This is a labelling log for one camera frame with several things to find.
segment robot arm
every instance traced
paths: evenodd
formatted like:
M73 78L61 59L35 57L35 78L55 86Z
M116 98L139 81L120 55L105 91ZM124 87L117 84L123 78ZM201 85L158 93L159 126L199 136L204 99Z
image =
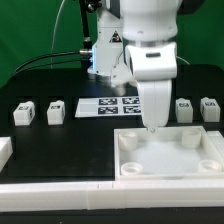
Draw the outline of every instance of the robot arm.
M171 79L177 75L176 15L182 0L120 0L125 61L137 88L142 120L152 132L168 121Z
M144 126L151 131L165 126L171 79L177 75L176 43L171 40L178 32L182 0L87 1L91 2L102 7L97 9L98 40L89 74L113 86L136 81Z

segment white block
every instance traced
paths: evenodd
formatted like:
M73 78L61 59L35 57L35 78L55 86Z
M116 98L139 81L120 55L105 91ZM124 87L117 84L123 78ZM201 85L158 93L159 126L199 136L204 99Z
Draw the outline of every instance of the white block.
M12 155L11 138L0 138L0 172Z
M30 125L35 116L35 105L33 102L20 103L13 112L16 126Z
M52 102L47 110L49 125L63 124L65 117L65 104L63 101Z
M176 100L176 116L178 123L192 123L193 107L190 100Z
M221 109L215 99L201 99L201 115L205 122L219 122Z

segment green backdrop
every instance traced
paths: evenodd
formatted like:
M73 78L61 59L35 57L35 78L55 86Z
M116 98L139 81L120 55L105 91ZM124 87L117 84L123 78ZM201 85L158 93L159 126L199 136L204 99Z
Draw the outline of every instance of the green backdrop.
M53 30L62 0L1 0L0 86L24 61L51 52ZM214 64L224 69L224 1L206 0L193 15L178 17L178 55L192 64ZM89 15L92 40L96 17ZM78 1L66 0L54 52L82 48ZM55 67L79 67L78 63Z

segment black tabletop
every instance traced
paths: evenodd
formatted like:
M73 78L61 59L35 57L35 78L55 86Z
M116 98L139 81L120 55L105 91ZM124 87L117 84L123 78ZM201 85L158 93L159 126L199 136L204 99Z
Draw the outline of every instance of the black tabletop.
M222 111L224 110L223 84L224 72L216 66L178 67L177 79L173 80L172 102L167 126L203 125L207 131L219 130L224 134L223 113L221 113L219 123L205 123L200 114L200 99L203 97L215 98ZM126 96L136 95L137 90L127 85ZM0 174L0 184L114 180L114 129L142 128L141 117L75 118L79 98L112 96L116 96L112 88L107 84L88 80L86 73L81 69L33 70L11 79L0 90L0 136L12 137L14 153ZM175 100L179 98L191 100L194 108L193 124L176 122ZM65 102L64 124L48 126L47 109L50 102L57 100ZM36 116L32 125L15 127L13 111L19 103L27 101L35 103ZM148 223L148 217L154 217L153 219L158 221L156 223L159 223L159 220L165 221L166 217L171 214L178 214L176 220L180 221L182 214L188 214L186 212L191 214L191 217L188 217L189 220L197 214L207 221L204 223L216 223L213 215L210 216L213 217L211 220L205 219L204 212L213 211L219 217L224 214L221 208L215 210L146 209L135 210L134 213L132 210L128 211L129 213L127 211L98 211L96 213L80 211L60 214L66 217L72 214L75 217L76 214L83 217L90 215L87 217L89 222L93 214L99 217L106 214L106 217L108 215L111 220L116 221L116 218L122 219L123 217L126 222L130 221L130 223L135 223L135 219L137 222L140 217L143 217L142 223L146 223L146 220ZM54 217L57 214L52 212L46 215ZM131 214L135 214L135 217L130 220L126 219L127 214L130 214L130 217L132 217ZM162 214L164 217L156 219L156 214ZM182 220L181 223L188 223L188 219Z

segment cable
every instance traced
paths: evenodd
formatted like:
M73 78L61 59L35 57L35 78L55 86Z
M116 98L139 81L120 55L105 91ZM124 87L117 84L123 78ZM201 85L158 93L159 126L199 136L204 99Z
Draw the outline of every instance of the cable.
M183 58L181 58L181 57L179 57L179 56L177 56L177 58L178 58L179 60L185 62L187 65L191 65L190 62L186 61L185 59L183 59Z
M40 67L44 67L44 66L49 66L49 65L58 65L58 64L65 64L65 63L70 63L70 62L76 62L76 61L86 61L87 59L76 59L76 60L69 60L69 61L61 61L61 62L52 62L52 63L46 63L46 64L42 64L42 65L35 65L35 66L32 66L32 67L29 67L29 68L26 68L26 69L23 69L23 70L20 70L16 73L14 73L11 78L17 76L19 73L21 72L25 72L25 71L28 71L28 70L32 70L32 69L35 69L35 68L40 68Z
M52 45L51 45L51 54L53 54L53 52L54 52L54 45L55 45L56 33L57 33L57 30L58 30L58 24L59 24L59 21L60 21L61 13L63 11L65 2L66 2L66 0L63 0L61 2L61 5L60 5L60 8L59 8L57 17L56 17L56 21L55 21L55 25L54 25L53 40L52 40Z
M52 57L62 57L62 56L68 56L68 55L76 55L79 54L79 51L71 51L71 52L61 52L61 53L54 53L54 54L45 54L42 56L38 56L36 58L33 58L25 63L23 63L22 65L20 65L12 74L12 76L14 76L15 73L19 72L20 70L22 70L24 67L26 67L29 64L32 64L35 61L39 61L42 59L46 59L46 58L52 58Z

